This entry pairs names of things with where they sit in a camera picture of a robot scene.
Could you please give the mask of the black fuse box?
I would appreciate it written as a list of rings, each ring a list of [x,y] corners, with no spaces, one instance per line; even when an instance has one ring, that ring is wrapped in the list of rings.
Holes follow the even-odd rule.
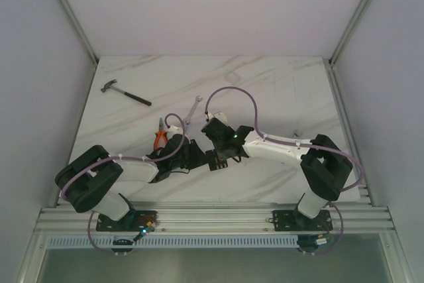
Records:
[[[206,162],[210,171],[221,170],[228,167],[226,160],[220,159],[215,150],[205,152]]]

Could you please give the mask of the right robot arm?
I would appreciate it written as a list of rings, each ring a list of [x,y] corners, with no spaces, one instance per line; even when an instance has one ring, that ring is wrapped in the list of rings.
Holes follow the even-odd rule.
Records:
[[[300,168],[309,186],[293,211],[293,221],[300,229],[310,228],[326,204],[338,200],[353,169],[352,162],[326,135],[312,140],[267,137],[249,126],[234,130],[216,117],[208,120],[201,132],[221,160],[264,158]]]

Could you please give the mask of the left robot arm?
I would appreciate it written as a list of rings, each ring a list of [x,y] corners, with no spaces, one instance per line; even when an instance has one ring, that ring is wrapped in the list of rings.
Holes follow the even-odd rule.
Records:
[[[142,158],[113,156],[95,145],[63,168],[55,184],[76,212],[94,211],[108,217],[118,230],[129,231],[136,221],[130,194],[145,182],[156,184],[175,172],[188,173],[207,165],[210,155],[181,134]]]

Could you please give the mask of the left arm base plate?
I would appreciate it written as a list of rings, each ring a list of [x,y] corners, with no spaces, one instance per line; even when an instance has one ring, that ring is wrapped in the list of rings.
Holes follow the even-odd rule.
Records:
[[[113,221],[105,215],[97,218],[98,232],[136,232],[153,225],[157,220],[157,211],[132,210],[119,221]]]

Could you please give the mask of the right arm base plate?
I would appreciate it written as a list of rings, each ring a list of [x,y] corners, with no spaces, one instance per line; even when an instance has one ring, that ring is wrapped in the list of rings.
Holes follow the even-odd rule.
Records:
[[[274,226],[275,231],[298,232],[298,231],[332,231],[333,224],[330,212],[321,210],[317,217],[310,219],[297,210],[274,210],[268,220]]]

